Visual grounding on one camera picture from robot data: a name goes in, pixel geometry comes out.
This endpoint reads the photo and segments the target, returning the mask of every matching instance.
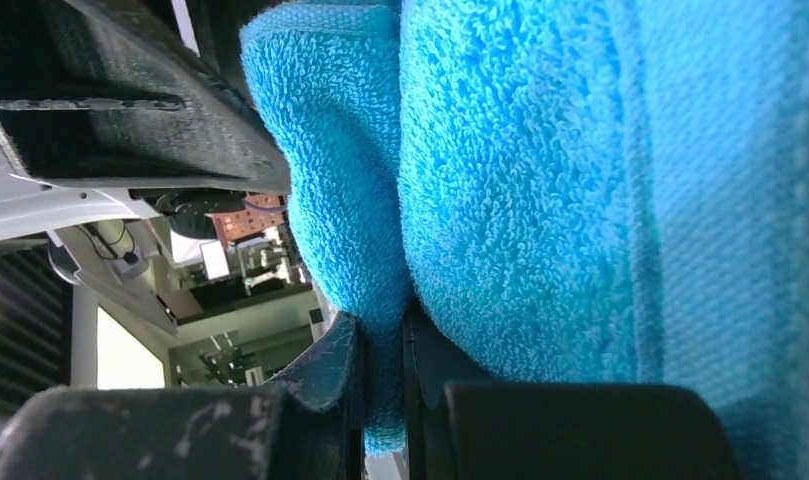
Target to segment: black cable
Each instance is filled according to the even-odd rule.
[[[136,240],[133,239],[133,235],[127,229],[127,224],[126,223],[122,223],[121,236],[118,237],[118,240],[116,240],[116,241],[114,241],[112,243],[108,243],[108,244],[106,244],[104,246],[104,248],[113,247],[113,246],[118,245],[119,243],[121,243],[121,241],[124,240],[125,235],[130,236],[130,242],[133,245],[130,247],[129,251],[125,252],[124,254],[122,254],[120,257],[117,257],[117,258],[115,258],[115,257],[107,257],[107,256],[103,255],[101,253],[101,249],[98,248],[98,244],[95,243],[95,239],[92,237],[92,234],[89,233],[89,231],[86,230],[83,227],[83,225],[77,225],[77,229],[80,230],[80,232],[83,233],[83,235],[86,235],[86,238],[89,240],[89,243],[92,244],[92,249],[95,251],[95,255],[100,257],[102,260],[119,260],[119,259],[123,258],[125,254],[133,253],[136,250]]]

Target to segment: orange pegboard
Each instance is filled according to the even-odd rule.
[[[278,207],[281,204],[279,196],[269,193],[249,195],[246,200],[266,208]],[[212,217],[224,248],[227,248],[230,242],[259,234],[270,227],[283,225],[283,214],[281,213],[264,213],[249,209],[233,213],[217,213]]]

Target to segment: terry cloth fabric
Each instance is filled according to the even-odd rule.
[[[397,95],[366,76],[376,24],[256,26],[272,12],[243,32],[249,84],[311,273],[358,316],[389,306],[363,320],[374,352],[398,355],[406,254],[494,374],[685,385],[747,476],[809,478],[809,1],[408,0],[400,157],[372,133],[395,109],[365,107]]]
[[[313,279],[368,337],[369,454],[404,444],[400,318],[412,297],[395,174],[398,13],[289,3],[241,32],[248,86],[289,161],[289,219]]]

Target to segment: towel fold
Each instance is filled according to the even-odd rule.
[[[685,385],[749,478],[809,478],[809,0],[408,0],[400,77],[397,7],[353,3],[242,43],[311,273],[369,333],[371,451],[415,289],[497,376]]]

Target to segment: window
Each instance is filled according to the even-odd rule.
[[[163,362],[104,309],[98,309],[98,388],[165,387]]]

